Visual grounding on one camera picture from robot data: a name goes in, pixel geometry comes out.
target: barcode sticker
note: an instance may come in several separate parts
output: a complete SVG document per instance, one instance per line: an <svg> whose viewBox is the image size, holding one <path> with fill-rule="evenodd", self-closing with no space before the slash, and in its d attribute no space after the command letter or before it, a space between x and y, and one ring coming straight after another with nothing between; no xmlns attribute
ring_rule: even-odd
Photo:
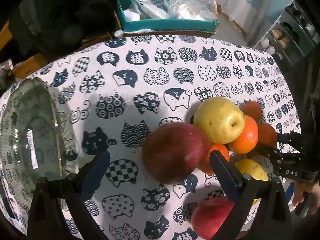
<svg viewBox="0 0 320 240"><path fill-rule="evenodd" d="M28 144L29 144L30 153L31 153L31 164L32 164L33 169L37 169L37 168L39 168L39 165L38 165L38 161L37 161L35 145L33 142L32 130L27 132L27 138L28 138Z"/></svg>

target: brown shoe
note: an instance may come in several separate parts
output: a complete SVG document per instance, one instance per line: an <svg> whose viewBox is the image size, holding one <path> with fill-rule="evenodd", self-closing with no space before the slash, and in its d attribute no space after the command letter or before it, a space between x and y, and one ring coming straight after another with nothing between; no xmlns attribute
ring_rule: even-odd
<svg viewBox="0 0 320 240"><path fill-rule="evenodd" d="M290 41L288 37L283 37L281 40L278 41L280 47L285 50L289 47Z"/></svg>
<svg viewBox="0 0 320 240"><path fill-rule="evenodd" d="M278 40L282 35L282 31L280 29L271 30L270 33L275 38L275 40Z"/></svg>

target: person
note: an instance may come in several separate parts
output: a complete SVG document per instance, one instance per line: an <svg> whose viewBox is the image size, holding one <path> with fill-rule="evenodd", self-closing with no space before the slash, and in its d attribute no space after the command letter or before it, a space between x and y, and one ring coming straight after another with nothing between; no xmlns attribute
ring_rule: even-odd
<svg viewBox="0 0 320 240"><path fill-rule="evenodd" d="M294 197L292 203L298 205L304 201L303 192L309 192L314 196L314 201L309 208L308 213L314 215L317 213L320 207L320 185L319 182L305 183L305 182L295 182L294 185Z"/></svg>

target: table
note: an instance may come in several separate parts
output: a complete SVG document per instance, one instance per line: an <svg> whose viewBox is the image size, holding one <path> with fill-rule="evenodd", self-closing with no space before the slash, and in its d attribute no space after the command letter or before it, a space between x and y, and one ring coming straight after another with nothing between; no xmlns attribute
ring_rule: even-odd
<svg viewBox="0 0 320 240"><path fill-rule="evenodd" d="M192 229L188 220L197 202L223 195L217 178L198 169L178 185L162 185L140 158L150 132L167 122L190 122L206 98L226 97L239 107L257 101L261 122L280 133L300 132L290 90L272 57L227 41L183 35L122 38L75 52L29 77L44 81L59 112L68 172L77 172L98 151L110 152L106 176L85 203L110 239L177 239ZM0 99L1 115L10 91ZM289 145L278 148L296 151ZM258 161L271 179L270 160L260 156ZM17 219L8 217L2 200L0 209L26 233L28 215L17 206L12 188L7 190ZM71 233L81 238L65 204L63 213Z"/></svg>

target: orange fruit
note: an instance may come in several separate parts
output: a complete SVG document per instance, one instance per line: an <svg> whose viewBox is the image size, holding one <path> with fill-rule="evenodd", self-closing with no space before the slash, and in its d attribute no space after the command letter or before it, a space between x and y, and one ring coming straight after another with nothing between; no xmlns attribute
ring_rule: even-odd
<svg viewBox="0 0 320 240"><path fill-rule="evenodd" d="M262 108L256 101L247 102L244 105L242 112L245 115L251 116L256 122L259 122L262 117Z"/></svg>
<svg viewBox="0 0 320 240"><path fill-rule="evenodd" d="M271 147L277 147L277 133L271 124L266 122L258 124L259 137L258 142L269 145Z"/></svg>
<svg viewBox="0 0 320 240"><path fill-rule="evenodd" d="M209 152L206 155L204 155L203 159L201 160L201 162L198 166L199 170L203 171L206 174L210 174L210 175L214 174L214 172L211 169L210 164L209 164L210 153L213 150L219 150L227 161L230 160L229 151L223 144L219 144L219 143L212 144Z"/></svg>
<svg viewBox="0 0 320 240"><path fill-rule="evenodd" d="M258 126L256 121L250 117L245 116L245 126L240 136L233 142L229 143L229 148L238 154L245 154L250 152L258 141Z"/></svg>

